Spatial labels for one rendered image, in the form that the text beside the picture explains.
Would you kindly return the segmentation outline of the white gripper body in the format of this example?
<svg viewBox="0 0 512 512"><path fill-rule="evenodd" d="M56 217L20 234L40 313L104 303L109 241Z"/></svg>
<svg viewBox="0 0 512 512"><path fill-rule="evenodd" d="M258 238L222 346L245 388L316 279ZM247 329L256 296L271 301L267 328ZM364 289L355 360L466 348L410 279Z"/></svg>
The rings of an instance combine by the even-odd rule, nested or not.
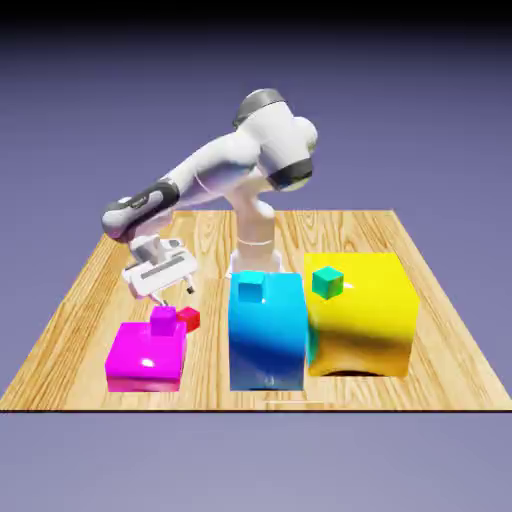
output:
<svg viewBox="0 0 512 512"><path fill-rule="evenodd" d="M137 299L149 298L150 293L159 293L185 277L191 277L198 269L195 257L186 249L168 252L163 260L153 264L147 260L125 268L121 276L132 295Z"/></svg>

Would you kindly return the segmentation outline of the large cyan box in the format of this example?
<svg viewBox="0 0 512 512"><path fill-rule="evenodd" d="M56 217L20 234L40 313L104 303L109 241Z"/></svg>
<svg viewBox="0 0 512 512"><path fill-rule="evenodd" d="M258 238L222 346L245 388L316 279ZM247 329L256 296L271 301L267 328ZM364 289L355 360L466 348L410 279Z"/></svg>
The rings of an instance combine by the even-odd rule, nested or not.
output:
<svg viewBox="0 0 512 512"><path fill-rule="evenodd" d="M228 305L230 389L301 391L308 320L302 277L265 273L265 300L241 302L231 275Z"/></svg>

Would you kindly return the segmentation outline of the large yellow box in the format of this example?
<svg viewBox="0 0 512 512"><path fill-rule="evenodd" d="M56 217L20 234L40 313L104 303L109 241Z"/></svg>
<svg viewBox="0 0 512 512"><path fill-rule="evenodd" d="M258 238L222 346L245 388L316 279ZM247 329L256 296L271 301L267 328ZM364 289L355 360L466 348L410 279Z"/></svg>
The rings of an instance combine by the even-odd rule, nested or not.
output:
<svg viewBox="0 0 512 512"><path fill-rule="evenodd" d="M325 266L344 274L343 293L329 300L312 292L312 273ZM419 297L396 254L307 253L303 277L310 375L408 374Z"/></svg>

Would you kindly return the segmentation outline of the large magenta box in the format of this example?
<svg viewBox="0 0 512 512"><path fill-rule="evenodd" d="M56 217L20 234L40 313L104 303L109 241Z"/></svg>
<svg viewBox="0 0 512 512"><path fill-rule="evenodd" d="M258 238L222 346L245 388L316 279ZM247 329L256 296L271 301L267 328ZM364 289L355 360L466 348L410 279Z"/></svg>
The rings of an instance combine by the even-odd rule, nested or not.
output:
<svg viewBox="0 0 512 512"><path fill-rule="evenodd" d="M123 323L105 361L109 392L176 392L186 355L186 324L154 335L149 322Z"/></svg>

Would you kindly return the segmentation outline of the small magenta cube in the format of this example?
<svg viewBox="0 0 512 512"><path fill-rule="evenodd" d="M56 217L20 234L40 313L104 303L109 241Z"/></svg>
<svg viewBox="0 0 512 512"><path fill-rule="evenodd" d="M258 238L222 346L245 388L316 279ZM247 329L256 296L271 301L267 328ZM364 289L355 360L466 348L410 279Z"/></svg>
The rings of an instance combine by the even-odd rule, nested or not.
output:
<svg viewBox="0 0 512 512"><path fill-rule="evenodd" d="M155 337L171 337L176 326L176 309L169 305L157 305L150 316L151 335Z"/></svg>

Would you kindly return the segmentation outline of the small red cube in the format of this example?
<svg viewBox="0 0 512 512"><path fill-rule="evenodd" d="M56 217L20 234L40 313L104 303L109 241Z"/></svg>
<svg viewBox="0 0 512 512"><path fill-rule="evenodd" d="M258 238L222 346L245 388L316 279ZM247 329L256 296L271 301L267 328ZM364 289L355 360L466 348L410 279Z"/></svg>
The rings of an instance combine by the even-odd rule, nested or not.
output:
<svg viewBox="0 0 512 512"><path fill-rule="evenodd" d="M187 333L200 327L200 312L192 307L185 307L177 311L176 318L185 324Z"/></svg>

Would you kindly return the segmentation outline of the small cyan cube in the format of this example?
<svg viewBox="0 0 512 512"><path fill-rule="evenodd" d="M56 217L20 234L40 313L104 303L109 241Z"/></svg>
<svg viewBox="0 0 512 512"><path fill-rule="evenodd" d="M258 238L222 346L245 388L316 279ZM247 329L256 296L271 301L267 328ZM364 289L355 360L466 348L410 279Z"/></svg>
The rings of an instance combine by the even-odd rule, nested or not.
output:
<svg viewBox="0 0 512 512"><path fill-rule="evenodd" d="M238 297L241 302L262 303L265 300L266 274L243 271L238 274Z"/></svg>

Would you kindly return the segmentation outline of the small green cube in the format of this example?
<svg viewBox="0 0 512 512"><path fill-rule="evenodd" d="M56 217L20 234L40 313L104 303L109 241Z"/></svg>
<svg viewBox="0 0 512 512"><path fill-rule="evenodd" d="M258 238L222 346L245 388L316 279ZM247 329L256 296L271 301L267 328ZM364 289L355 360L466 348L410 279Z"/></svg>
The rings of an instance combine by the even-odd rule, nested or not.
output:
<svg viewBox="0 0 512 512"><path fill-rule="evenodd" d="M344 274L339 270L325 266L312 273L312 292L325 300L343 293Z"/></svg>

